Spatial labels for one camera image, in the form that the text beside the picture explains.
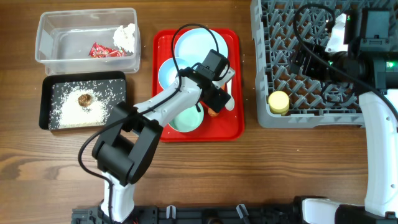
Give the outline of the brown food lump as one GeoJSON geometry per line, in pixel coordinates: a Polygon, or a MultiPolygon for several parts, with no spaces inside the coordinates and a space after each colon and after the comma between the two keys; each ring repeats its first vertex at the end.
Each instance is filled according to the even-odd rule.
{"type": "Polygon", "coordinates": [[[81,96],[78,97],[78,104],[81,107],[88,107],[89,105],[91,105],[91,101],[92,101],[92,96],[89,94],[83,94],[81,96]]]}

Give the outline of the white rice pile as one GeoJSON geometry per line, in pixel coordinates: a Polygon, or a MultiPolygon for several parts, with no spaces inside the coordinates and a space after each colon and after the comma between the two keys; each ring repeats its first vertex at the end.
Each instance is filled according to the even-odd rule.
{"type": "Polygon", "coordinates": [[[49,129],[69,129],[102,126],[112,108],[126,100],[126,81],[123,78],[56,83],[50,97],[49,129]],[[91,105],[78,104],[83,94],[92,96],[91,105]]]}

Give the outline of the red snack wrapper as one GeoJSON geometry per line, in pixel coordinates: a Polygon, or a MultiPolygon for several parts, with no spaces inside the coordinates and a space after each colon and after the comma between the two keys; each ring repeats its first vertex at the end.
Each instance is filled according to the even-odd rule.
{"type": "Polygon", "coordinates": [[[125,57],[127,53],[123,49],[112,49],[94,43],[91,47],[89,54],[91,58],[106,58],[106,57],[125,57]]]}

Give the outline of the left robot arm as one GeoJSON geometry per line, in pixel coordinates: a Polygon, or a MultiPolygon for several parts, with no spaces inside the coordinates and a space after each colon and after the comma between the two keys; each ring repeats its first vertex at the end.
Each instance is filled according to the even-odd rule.
{"type": "Polygon", "coordinates": [[[175,81],[153,98],[118,103],[96,133],[92,156],[105,181],[101,211],[108,223],[122,223],[134,209],[134,187],[149,168],[161,134],[176,116],[203,102],[219,112],[230,99],[221,86],[232,78],[228,59],[215,50],[202,63],[179,68],[175,81]]]}

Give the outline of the white napkin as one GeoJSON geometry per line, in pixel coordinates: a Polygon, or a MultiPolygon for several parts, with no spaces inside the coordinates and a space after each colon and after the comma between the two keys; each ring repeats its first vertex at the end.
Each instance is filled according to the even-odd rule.
{"type": "Polygon", "coordinates": [[[113,35],[114,45],[119,49],[123,49],[129,53],[135,52],[135,41],[134,33],[136,31],[135,24],[130,23],[126,27],[119,26],[113,35]]]}

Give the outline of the light blue bowl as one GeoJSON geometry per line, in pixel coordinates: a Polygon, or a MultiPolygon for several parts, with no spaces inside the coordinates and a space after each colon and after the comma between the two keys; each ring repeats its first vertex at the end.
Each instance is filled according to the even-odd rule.
{"type": "Polygon", "coordinates": [[[159,68],[158,82],[161,88],[167,89],[176,79],[177,69],[173,58],[167,59],[159,68]]]}

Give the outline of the green bowl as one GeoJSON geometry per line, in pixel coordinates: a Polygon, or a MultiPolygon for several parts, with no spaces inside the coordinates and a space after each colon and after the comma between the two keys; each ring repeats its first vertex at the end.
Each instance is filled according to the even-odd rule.
{"type": "Polygon", "coordinates": [[[204,109],[201,104],[192,106],[180,114],[178,114],[171,122],[169,126],[181,133],[189,133],[196,130],[203,122],[204,109]]]}

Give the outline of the yellow cup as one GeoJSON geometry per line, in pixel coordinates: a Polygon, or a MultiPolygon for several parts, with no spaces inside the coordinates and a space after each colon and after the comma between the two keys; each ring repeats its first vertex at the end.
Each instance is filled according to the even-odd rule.
{"type": "Polygon", "coordinates": [[[290,106],[290,98],[284,91],[275,91],[268,97],[270,111],[273,114],[285,115],[290,106]]]}

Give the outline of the orange carrot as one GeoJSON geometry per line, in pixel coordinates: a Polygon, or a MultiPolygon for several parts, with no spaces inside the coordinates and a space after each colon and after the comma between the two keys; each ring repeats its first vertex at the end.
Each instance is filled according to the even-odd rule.
{"type": "MultiPolygon", "coordinates": [[[[225,90],[225,86],[226,86],[226,85],[223,84],[223,85],[221,86],[221,89],[222,89],[222,90],[225,90]]],[[[210,116],[212,116],[212,117],[215,117],[215,116],[218,116],[218,115],[219,115],[219,113],[213,111],[211,108],[208,108],[208,114],[209,114],[210,116]]]]}

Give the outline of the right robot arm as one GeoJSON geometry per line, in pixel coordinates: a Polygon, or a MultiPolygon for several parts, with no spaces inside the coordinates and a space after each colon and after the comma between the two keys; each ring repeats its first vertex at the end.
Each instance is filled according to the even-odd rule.
{"type": "Polygon", "coordinates": [[[299,223],[397,222],[397,53],[390,44],[390,10],[346,13],[345,52],[299,40],[289,68],[332,83],[352,83],[363,114],[368,184],[363,205],[323,197],[297,197],[299,223]]]}

